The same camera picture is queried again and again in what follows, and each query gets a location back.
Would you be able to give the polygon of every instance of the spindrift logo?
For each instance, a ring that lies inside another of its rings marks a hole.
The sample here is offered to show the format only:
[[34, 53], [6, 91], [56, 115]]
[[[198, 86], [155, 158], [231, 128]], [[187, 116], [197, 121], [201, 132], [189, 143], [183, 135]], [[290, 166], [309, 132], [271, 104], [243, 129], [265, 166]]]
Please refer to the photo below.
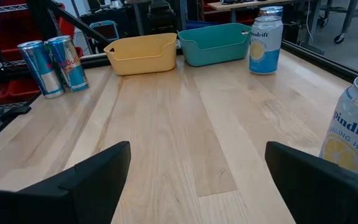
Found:
[[353, 132], [354, 134], [358, 134], [358, 128], [357, 128], [358, 123], [355, 123], [355, 122], [348, 123], [345, 119], [341, 118], [341, 115], [342, 115], [341, 113], [338, 113], [335, 111], [333, 119], [338, 121], [339, 124], [344, 126], [349, 131]]
[[258, 32], [258, 33], [251, 33], [253, 36], [255, 36], [255, 37], [267, 37], [268, 36], [268, 34], [269, 33], [267, 33], [267, 32], [263, 32], [263, 33], [260, 33], [260, 32]]

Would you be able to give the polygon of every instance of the yellow basket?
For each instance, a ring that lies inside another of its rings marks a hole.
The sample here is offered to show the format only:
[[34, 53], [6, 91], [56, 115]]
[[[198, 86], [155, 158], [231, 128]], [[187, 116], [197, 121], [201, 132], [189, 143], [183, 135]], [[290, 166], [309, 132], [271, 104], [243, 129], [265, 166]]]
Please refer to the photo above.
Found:
[[104, 52], [118, 75], [163, 72], [175, 67], [176, 39], [173, 33], [124, 38]]

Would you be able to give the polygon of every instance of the sparkling water can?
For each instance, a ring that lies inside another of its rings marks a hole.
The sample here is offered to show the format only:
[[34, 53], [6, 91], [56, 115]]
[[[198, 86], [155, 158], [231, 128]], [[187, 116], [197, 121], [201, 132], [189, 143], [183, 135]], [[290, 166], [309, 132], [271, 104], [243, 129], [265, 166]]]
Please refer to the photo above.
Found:
[[69, 35], [54, 37], [48, 40], [62, 76], [71, 91], [82, 91], [89, 88], [80, 58]]
[[260, 16], [280, 16], [283, 17], [283, 6], [268, 6], [259, 9], [258, 17]]
[[262, 16], [251, 28], [249, 70], [267, 75], [277, 70], [283, 22], [280, 16]]
[[55, 98], [64, 94], [65, 89], [41, 40], [19, 44], [17, 48], [45, 98]]
[[358, 77], [338, 99], [319, 156], [358, 174]]

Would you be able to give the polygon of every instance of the light wood surface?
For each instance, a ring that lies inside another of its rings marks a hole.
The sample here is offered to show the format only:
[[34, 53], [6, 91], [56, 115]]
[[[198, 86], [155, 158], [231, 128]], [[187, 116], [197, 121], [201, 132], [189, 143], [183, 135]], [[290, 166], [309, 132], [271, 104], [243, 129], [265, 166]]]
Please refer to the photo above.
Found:
[[237, 4], [221, 4], [220, 2], [213, 2], [208, 3], [209, 6], [211, 6], [213, 9], [216, 10], [223, 10], [223, 9], [237, 9], [242, 7], [250, 7], [250, 6], [264, 6], [269, 4], [276, 4], [280, 2], [287, 2], [292, 0], [266, 0], [266, 1], [250, 1], [250, 2], [243, 2], [243, 3], [237, 3]]
[[20, 190], [123, 140], [129, 176], [113, 223], [294, 223], [269, 170], [267, 141], [318, 155], [350, 83], [281, 51], [258, 76], [248, 58], [118, 77], [31, 104], [0, 133], [0, 189]]

